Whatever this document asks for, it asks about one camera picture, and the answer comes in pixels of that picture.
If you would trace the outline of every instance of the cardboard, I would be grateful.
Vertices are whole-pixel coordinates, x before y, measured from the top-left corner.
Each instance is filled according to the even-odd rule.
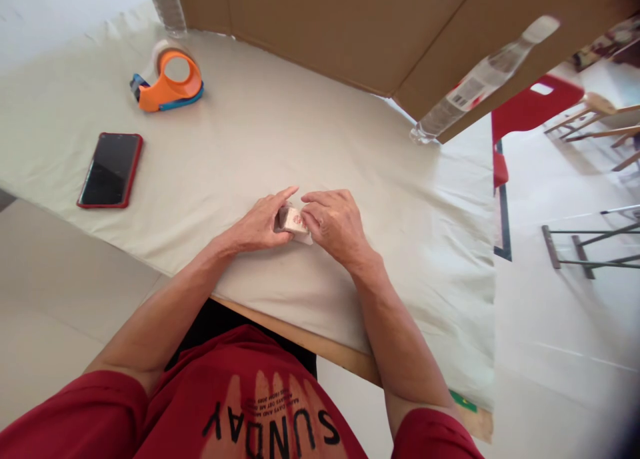
[[[181,0],[192,29],[228,35],[327,77],[392,97],[422,118],[486,55],[536,18],[561,20],[514,78],[447,141],[640,7],[640,0]]]

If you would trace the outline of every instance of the hand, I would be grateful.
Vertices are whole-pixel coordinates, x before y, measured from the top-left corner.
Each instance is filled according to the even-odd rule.
[[[301,212],[314,242],[347,270],[375,254],[351,192],[309,192],[301,200],[308,203]]]
[[[259,199],[242,219],[223,232],[215,240],[222,241],[232,254],[271,249],[282,246],[293,239],[290,232],[273,231],[275,216],[280,207],[287,203],[298,190],[297,185],[288,187],[276,195]]]

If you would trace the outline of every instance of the forearm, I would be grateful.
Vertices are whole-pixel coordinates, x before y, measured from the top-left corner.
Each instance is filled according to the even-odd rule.
[[[214,239],[153,294],[113,336],[85,373],[116,370],[139,380],[150,394],[233,253]]]
[[[371,251],[347,269],[359,293],[385,391],[405,401],[452,408],[453,400],[442,373],[391,285],[382,257]]]

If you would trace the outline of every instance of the clear plastic bottle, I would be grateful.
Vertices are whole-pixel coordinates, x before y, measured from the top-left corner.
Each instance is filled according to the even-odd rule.
[[[482,59],[415,125],[411,130],[411,140],[418,144],[436,140],[438,135],[508,81],[533,46],[559,26],[558,20],[544,15],[528,26],[520,38]]]
[[[180,39],[187,34],[187,23],[180,0],[153,0],[155,11],[170,37]]]

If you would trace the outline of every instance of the bottle cap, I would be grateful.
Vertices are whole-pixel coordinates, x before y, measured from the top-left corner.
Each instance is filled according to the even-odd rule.
[[[560,27],[560,21],[550,15],[538,17],[534,23],[522,33],[522,38],[528,42],[540,43]]]

